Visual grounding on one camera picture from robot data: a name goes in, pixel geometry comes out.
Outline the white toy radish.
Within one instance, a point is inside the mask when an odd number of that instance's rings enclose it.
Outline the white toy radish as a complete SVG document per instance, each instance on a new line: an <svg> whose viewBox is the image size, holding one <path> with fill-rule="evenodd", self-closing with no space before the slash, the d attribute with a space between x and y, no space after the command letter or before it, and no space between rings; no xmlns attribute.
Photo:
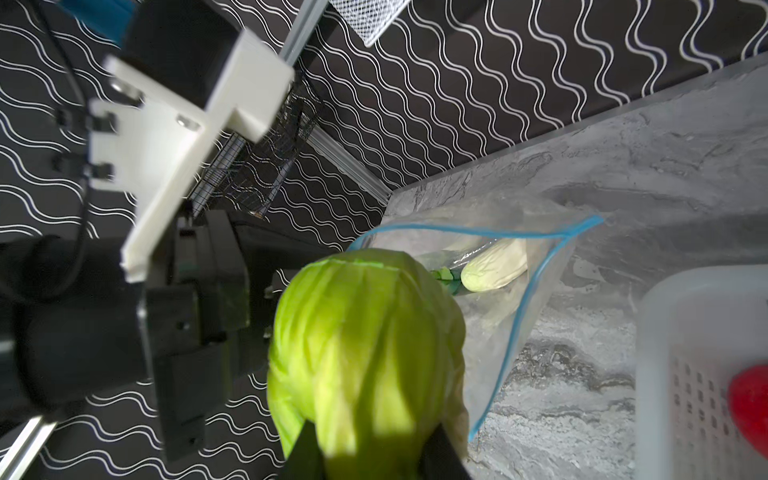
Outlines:
<svg viewBox="0 0 768 480"><path fill-rule="evenodd" d="M526 241L501 239L465 265L461 282L470 292L486 292L505 287L527 270Z"/></svg>

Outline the white plastic perforated basket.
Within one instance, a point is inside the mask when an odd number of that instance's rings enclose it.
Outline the white plastic perforated basket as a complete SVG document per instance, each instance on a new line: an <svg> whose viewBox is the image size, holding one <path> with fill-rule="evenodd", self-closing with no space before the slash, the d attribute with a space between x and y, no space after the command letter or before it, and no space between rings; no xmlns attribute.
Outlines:
<svg viewBox="0 0 768 480"><path fill-rule="evenodd" d="M692 269L655 285L637 319L635 478L766 478L727 402L731 380L766 361L766 266Z"/></svg>

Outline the red toy fruit right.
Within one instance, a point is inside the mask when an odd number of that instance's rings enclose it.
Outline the red toy fruit right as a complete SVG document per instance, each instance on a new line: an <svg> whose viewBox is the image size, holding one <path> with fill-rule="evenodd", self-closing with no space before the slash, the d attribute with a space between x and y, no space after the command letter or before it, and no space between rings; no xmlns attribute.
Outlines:
<svg viewBox="0 0 768 480"><path fill-rule="evenodd" d="M739 433L767 458L767 365L754 365L735 375L728 386L727 402Z"/></svg>

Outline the clear blue-zip bag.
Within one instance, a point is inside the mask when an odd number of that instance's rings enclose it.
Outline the clear blue-zip bag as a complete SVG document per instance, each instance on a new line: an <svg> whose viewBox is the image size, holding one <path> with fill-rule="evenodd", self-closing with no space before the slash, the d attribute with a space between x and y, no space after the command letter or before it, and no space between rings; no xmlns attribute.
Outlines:
<svg viewBox="0 0 768 480"><path fill-rule="evenodd" d="M445 277L466 324L464 404L469 435L475 437L560 282L577 238L602 222L598 215L546 199L469 199L383 223L349 248L406 252ZM528 270L500 289L468 291L461 282L465 265L508 238L526 241Z"/></svg>

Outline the green toy cabbage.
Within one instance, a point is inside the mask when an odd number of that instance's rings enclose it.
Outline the green toy cabbage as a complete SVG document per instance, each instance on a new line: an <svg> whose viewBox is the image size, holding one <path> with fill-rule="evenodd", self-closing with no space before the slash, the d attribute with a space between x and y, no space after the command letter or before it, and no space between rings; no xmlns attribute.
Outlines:
<svg viewBox="0 0 768 480"><path fill-rule="evenodd" d="M415 479L438 429L464 458L465 338L457 302L406 253L363 249L303 267L278 301L268 353L284 457L311 424L330 479Z"/></svg>

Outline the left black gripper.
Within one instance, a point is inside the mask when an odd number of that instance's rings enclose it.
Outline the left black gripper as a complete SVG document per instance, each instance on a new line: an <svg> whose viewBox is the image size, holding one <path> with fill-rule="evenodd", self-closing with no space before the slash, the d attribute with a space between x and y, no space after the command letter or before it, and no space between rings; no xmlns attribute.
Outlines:
<svg viewBox="0 0 768 480"><path fill-rule="evenodd" d="M202 448L208 414L265 363L272 270L262 262L280 240L235 212L210 210L200 224L180 212L150 254L137 316L167 461Z"/></svg>

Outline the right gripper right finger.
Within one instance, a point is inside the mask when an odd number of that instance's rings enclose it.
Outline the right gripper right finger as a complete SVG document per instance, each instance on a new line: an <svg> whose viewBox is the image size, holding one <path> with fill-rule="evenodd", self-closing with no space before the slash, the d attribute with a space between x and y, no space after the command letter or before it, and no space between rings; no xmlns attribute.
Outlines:
<svg viewBox="0 0 768 480"><path fill-rule="evenodd" d="M419 473L424 480L471 480L442 424L436 427L422 449Z"/></svg>

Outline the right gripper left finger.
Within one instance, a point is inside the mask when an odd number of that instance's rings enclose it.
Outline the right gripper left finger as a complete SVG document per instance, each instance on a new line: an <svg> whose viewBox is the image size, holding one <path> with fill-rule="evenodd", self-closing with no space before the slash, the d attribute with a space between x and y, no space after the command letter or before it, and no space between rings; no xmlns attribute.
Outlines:
<svg viewBox="0 0 768 480"><path fill-rule="evenodd" d="M305 421L293 449L278 472L278 480L324 480L322 452L317 443L315 425Z"/></svg>

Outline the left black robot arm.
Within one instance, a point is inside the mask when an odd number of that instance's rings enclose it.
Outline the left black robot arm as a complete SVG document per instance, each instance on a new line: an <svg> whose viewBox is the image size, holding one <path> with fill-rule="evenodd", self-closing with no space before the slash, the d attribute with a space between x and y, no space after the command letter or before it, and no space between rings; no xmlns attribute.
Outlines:
<svg viewBox="0 0 768 480"><path fill-rule="evenodd" d="M63 296L2 299L2 416L58 419L91 394L150 380L166 459L201 449L207 416L260 365L270 318L257 299L284 246L231 213L210 211L202 225L179 215L131 283L117 242L97 241Z"/></svg>

